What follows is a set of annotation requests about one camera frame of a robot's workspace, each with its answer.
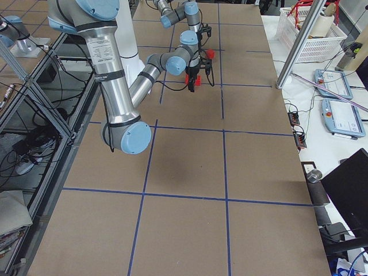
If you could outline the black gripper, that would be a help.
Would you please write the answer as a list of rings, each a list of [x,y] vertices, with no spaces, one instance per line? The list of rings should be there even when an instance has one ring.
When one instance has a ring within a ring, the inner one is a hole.
[[[190,92],[194,92],[194,78],[196,79],[195,82],[200,81],[200,76],[198,75],[200,70],[205,70],[206,76],[213,74],[212,59],[199,56],[190,63],[190,66],[186,67],[185,73],[189,77],[188,89]]]

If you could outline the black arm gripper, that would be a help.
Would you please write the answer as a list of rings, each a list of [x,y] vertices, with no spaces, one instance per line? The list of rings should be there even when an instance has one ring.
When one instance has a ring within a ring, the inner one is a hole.
[[[203,43],[202,39],[203,39],[203,35],[206,34],[207,35],[207,39],[206,41]],[[198,47],[201,48],[203,45],[206,44],[206,42],[208,41],[208,39],[212,36],[212,27],[209,26],[208,24],[200,24],[200,28],[197,32],[197,38],[198,38]]]

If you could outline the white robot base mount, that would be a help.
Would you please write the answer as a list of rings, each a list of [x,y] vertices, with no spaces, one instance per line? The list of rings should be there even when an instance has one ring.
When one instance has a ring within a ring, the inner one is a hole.
[[[132,101],[138,105],[149,94],[155,81],[139,58],[129,2],[120,1],[119,4],[115,32],[118,54]]]

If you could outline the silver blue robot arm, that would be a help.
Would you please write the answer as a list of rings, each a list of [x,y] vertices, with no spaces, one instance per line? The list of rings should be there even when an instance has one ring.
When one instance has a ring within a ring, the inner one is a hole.
[[[202,38],[205,33],[208,38],[212,35],[212,27],[202,23],[202,11],[196,1],[184,1],[173,9],[169,1],[153,1],[155,8],[160,12],[160,21],[164,28],[169,28],[182,20],[187,21],[189,27],[180,36],[181,44],[188,44],[190,39],[197,43],[195,59],[185,68],[186,84],[188,87],[200,85],[200,70],[204,70],[206,76],[213,75],[212,58],[202,48]]]
[[[163,27],[186,20],[188,30],[181,33],[172,52],[153,54],[143,63],[127,1],[48,2],[50,27],[85,39],[105,107],[102,139],[112,150],[126,154],[143,152],[151,141],[150,127],[137,108],[162,72],[185,73],[187,88],[194,91],[199,71],[210,73],[212,69],[211,60],[201,56],[202,34],[210,34],[211,27],[202,23],[197,3],[184,1],[175,9],[168,1],[154,5]]]

